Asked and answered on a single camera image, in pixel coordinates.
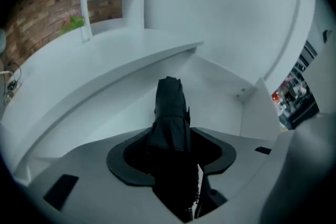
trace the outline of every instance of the white curved wall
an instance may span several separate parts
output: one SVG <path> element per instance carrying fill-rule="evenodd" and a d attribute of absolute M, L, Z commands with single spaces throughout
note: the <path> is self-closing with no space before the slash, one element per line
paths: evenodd
<path fill-rule="evenodd" d="M 289 72 L 287 66 L 292 68 L 307 39 L 314 0 L 306 1 L 145 0 L 145 26 L 198 35 L 205 40 L 197 50 L 200 56 L 252 84 L 267 75 L 271 93 L 282 83 Z M 298 3 L 303 5 L 300 20 L 296 18 Z"/>

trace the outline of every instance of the green plant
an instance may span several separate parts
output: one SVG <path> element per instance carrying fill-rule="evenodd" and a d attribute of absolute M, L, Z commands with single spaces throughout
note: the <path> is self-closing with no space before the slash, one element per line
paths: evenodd
<path fill-rule="evenodd" d="M 84 17 L 73 14 L 64 20 L 63 25 L 61 26 L 61 35 L 64 35 L 65 33 L 75 30 L 76 28 L 82 27 L 84 25 Z"/>

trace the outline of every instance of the brick wall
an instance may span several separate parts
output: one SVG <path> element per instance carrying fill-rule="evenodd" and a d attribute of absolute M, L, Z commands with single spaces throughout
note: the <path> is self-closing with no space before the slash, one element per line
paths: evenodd
<path fill-rule="evenodd" d="M 122 17 L 121 0 L 92 0 L 88 9 L 91 23 Z M 80 0 L 17 0 L 5 26 L 3 63 L 14 61 L 22 65 L 59 37 L 65 17 L 76 12 L 80 12 Z"/>

